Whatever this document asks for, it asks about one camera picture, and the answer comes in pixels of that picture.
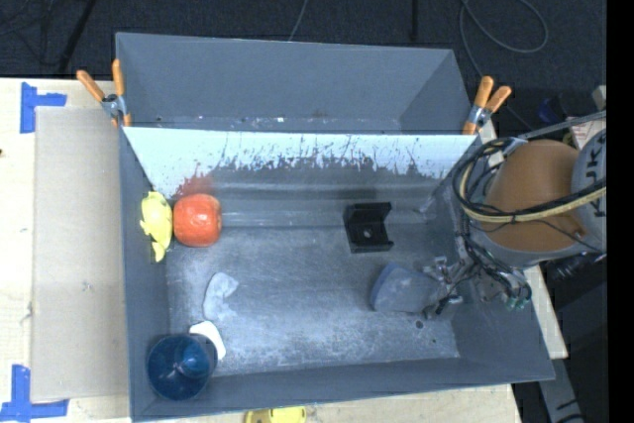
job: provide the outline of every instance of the black floor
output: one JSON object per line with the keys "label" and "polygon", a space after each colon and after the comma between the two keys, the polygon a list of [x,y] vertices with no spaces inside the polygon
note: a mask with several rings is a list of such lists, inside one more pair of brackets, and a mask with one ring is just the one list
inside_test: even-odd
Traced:
{"label": "black floor", "polygon": [[[416,0],[415,17],[412,0],[97,0],[60,69],[86,5],[0,0],[0,74],[73,77],[84,68],[110,78],[117,32],[452,49],[471,98],[482,74],[513,88],[493,117],[500,136],[547,125],[544,101],[555,97],[567,114],[593,112],[591,93],[606,83],[607,0]],[[600,266],[589,268],[596,283],[604,280]],[[587,289],[578,280],[551,290],[578,294]],[[579,372],[606,377],[606,344],[605,332],[569,360],[587,421],[607,421],[607,390]],[[525,423],[540,421],[528,417],[529,398],[520,404]]]}

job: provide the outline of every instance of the orange ball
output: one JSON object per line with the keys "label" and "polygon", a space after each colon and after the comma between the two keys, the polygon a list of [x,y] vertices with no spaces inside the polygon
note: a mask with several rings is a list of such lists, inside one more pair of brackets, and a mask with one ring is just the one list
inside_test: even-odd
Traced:
{"label": "orange ball", "polygon": [[209,247],[220,238],[222,208],[209,194],[191,194],[176,201],[174,236],[187,247]]}

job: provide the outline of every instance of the small white object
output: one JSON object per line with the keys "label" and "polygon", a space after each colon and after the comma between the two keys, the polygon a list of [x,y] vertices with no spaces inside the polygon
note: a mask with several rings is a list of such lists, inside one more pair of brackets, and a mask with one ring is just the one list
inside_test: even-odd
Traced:
{"label": "small white object", "polygon": [[220,362],[223,358],[225,358],[227,349],[225,348],[225,344],[222,341],[218,328],[216,328],[216,325],[214,325],[211,321],[202,321],[201,323],[192,325],[189,328],[189,333],[195,333],[207,337],[216,348],[218,361]]}

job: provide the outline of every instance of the clamp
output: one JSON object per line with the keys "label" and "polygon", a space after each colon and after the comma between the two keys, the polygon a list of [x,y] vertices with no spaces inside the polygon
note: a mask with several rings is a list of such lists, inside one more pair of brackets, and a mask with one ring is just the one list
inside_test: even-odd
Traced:
{"label": "clamp", "polygon": [[126,99],[124,97],[126,86],[123,80],[121,62],[118,58],[115,58],[112,62],[112,77],[115,83],[115,94],[110,94],[106,97],[104,91],[85,70],[79,70],[76,76],[83,86],[86,87],[90,95],[92,95],[101,104],[104,111],[110,115],[112,125],[115,127],[119,125],[120,115],[123,117],[124,126],[132,125],[132,114],[128,111],[128,106],[126,105]]}
{"label": "clamp", "polygon": [[500,86],[493,95],[491,95],[492,90],[493,78],[483,76],[477,88],[474,106],[463,127],[463,134],[475,134],[478,132],[488,122],[491,115],[499,109],[506,98],[511,95],[512,91],[511,87],[506,85]]}

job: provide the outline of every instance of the black cable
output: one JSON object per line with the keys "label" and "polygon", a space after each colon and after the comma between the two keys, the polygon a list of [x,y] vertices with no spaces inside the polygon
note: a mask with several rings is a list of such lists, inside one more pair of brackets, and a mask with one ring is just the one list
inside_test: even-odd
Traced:
{"label": "black cable", "polygon": [[571,414],[570,416],[565,416],[562,419],[557,420],[557,423],[569,423],[570,421],[576,421],[576,420],[579,420],[581,423],[585,421],[583,416],[577,413],[577,414]]}
{"label": "black cable", "polygon": [[490,142],[479,147],[472,156],[470,156],[467,160],[461,163],[460,166],[458,166],[452,178],[452,186],[454,189],[454,193],[456,194],[456,197],[458,198],[458,200],[460,201],[460,203],[463,205],[464,208],[471,210],[473,212],[479,213],[481,215],[485,215],[490,218],[506,217],[506,216],[512,215],[516,219],[518,217],[522,217],[522,216],[530,215],[534,213],[548,212],[549,210],[552,210],[553,208],[556,208],[558,206],[573,203],[574,201],[584,198],[588,196],[589,194],[592,194],[594,191],[603,188],[606,184],[606,177],[604,176],[603,178],[598,179],[596,182],[585,187],[584,189],[581,189],[580,191],[572,192],[567,196],[564,196],[558,199],[553,199],[545,203],[541,203],[539,205],[530,206],[530,207],[522,208],[519,210],[514,210],[513,212],[507,212],[503,210],[491,211],[490,209],[494,207],[491,207],[490,205],[484,205],[481,203],[474,203],[466,199],[465,197],[463,197],[461,195],[461,190],[460,190],[461,182],[464,176],[467,178],[467,182],[469,182],[473,169],[476,166],[476,162],[479,159],[482,159],[483,155],[487,155],[490,157],[495,152],[504,151],[508,146],[510,146],[512,142],[513,142],[512,138],[498,138],[495,140],[491,140]]}
{"label": "black cable", "polygon": [[601,254],[603,252],[603,249],[599,249],[596,246],[593,246],[587,242],[584,242],[583,240],[580,240],[579,238],[577,238],[575,235],[571,235],[568,231],[563,230],[562,228],[555,226],[554,224],[551,224],[548,221],[544,221],[542,219],[537,219],[535,221],[531,221],[531,222],[540,222],[542,224],[546,224],[547,226],[549,226],[550,228],[553,228],[555,231],[559,231],[562,235],[567,236],[568,238],[570,238],[571,240],[574,240],[575,242],[579,242],[580,244],[588,247],[590,249],[591,253],[597,253],[597,254]]}

